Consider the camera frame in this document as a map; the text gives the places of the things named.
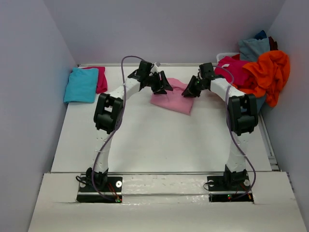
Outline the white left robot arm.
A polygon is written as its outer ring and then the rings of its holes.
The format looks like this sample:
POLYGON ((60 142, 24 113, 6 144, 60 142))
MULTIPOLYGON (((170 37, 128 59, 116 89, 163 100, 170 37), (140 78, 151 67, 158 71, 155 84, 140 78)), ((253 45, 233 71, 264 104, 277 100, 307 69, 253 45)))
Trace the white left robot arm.
POLYGON ((96 157, 90 171, 90 185, 99 192, 106 188, 108 182, 108 158, 112 138, 123 121, 126 101, 134 94, 148 87, 155 95, 165 95, 173 91, 160 64, 141 60, 138 68, 124 75, 121 65, 122 85, 109 94, 100 94, 94 112, 95 128, 98 132, 96 157))

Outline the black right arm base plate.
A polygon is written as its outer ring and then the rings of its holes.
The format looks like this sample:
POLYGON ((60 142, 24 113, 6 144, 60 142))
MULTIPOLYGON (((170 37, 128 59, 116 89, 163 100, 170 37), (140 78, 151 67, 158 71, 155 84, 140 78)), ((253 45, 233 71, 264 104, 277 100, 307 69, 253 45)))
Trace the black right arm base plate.
POLYGON ((203 188, 209 193, 210 203, 227 202, 254 202, 253 194, 248 191, 251 187, 248 176, 241 181, 227 187, 224 184, 224 177, 221 175, 211 175, 207 177, 207 182, 203 188))

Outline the light pink t-shirt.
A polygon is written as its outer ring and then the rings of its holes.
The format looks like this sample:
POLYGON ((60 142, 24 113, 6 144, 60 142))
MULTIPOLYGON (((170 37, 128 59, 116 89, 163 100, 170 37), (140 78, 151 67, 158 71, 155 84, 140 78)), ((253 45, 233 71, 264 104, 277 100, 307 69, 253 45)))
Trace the light pink t-shirt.
POLYGON ((194 104, 194 99, 185 98, 182 96, 187 84, 175 78, 168 78, 168 82, 173 87, 173 91, 167 91, 167 94, 165 95, 153 94, 150 99, 150 103, 161 108, 190 115, 194 104))

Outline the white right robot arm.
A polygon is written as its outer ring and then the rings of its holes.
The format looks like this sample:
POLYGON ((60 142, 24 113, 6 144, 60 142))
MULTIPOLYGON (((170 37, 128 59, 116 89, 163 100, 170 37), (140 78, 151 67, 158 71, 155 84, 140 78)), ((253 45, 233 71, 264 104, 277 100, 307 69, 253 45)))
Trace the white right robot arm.
POLYGON ((251 182, 246 167, 252 163, 246 150, 249 136, 258 124, 256 97, 234 87, 235 78, 230 71, 223 70, 231 78, 228 81, 222 74, 216 74, 218 69, 220 67, 212 63, 201 64, 197 75, 191 77, 182 96, 196 98, 202 91, 208 90, 225 102, 226 123, 231 138, 229 156, 223 174, 208 177, 207 190, 248 191, 251 187, 245 185, 250 185, 251 182))

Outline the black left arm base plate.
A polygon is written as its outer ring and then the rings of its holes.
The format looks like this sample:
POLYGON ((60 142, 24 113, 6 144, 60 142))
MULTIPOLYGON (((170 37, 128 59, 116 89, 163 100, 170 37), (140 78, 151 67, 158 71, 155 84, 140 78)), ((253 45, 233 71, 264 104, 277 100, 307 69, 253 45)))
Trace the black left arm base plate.
POLYGON ((103 187, 97 187, 96 191, 91 180, 85 174, 76 176, 79 182, 76 201, 79 203, 122 203, 123 178, 121 176, 109 176, 103 187))

